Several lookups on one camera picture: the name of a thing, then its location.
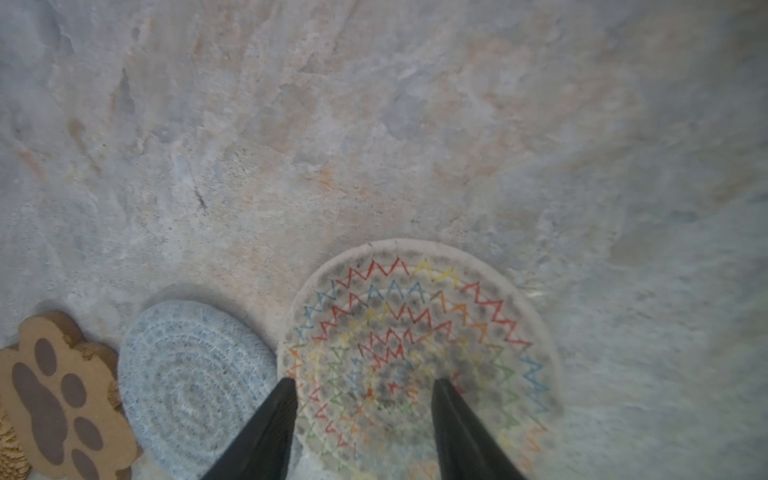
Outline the rattan woven round coaster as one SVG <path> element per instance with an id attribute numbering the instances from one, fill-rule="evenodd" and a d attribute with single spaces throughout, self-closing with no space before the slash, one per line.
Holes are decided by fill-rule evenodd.
<path id="1" fill-rule="evenodd" d="M 4 407 L 1 407 L 0 448 L 1 480 L 26 480 L 31 466 Z"/>

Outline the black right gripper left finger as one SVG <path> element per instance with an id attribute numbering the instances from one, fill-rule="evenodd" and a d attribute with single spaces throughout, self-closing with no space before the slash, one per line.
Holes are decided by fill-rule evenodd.
<path id="1" fill-rule="evenodd" d="M 296 382 L 282 378 L 202 479 L 285 479 L 297 410 Z"/>

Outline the cork paw print coaster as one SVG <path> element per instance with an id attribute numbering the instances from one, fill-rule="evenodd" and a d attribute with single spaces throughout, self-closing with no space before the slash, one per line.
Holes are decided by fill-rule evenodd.
<path id="1" fill-rule="evenodd" d="M 25 319 L 1 351 L 1 402 L 32 468 L 51 479 L 128 479 L 142 450 L 119 393 L 118 354 L 61 311 Z"/>

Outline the blue woven round coaster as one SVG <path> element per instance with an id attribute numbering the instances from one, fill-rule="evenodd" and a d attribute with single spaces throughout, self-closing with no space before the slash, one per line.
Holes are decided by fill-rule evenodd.
<path id="1" fill-rule="evenodd" d="M 276 355 L 260 336 L 196 301 L 145 309 L 119 350 L 125 415 L 174 479 L 201 478 L 277 382 Z"/>

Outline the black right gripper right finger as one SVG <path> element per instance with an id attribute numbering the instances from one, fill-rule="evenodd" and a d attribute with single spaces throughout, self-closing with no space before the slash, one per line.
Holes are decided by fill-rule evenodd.
<path id="1" fill-rule="evenodd" d="M 525 480 L 447 378 L 433 384 L 431 411 L 443 480 Z"/>

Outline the multicolour woven round coaster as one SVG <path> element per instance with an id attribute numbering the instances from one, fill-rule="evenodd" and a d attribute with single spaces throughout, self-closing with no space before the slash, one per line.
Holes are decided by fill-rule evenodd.
<path id="1" fill-rule="evenodd" d="M 563 422 L 544 321 L 503 275 L 440 243 L 389 239 L 321 266 L 285 317 L 278 371 L 295 428 L 335 479 L 436 479 L 432 387 L 446 379 L 513 464 L 540 479 Z"/>

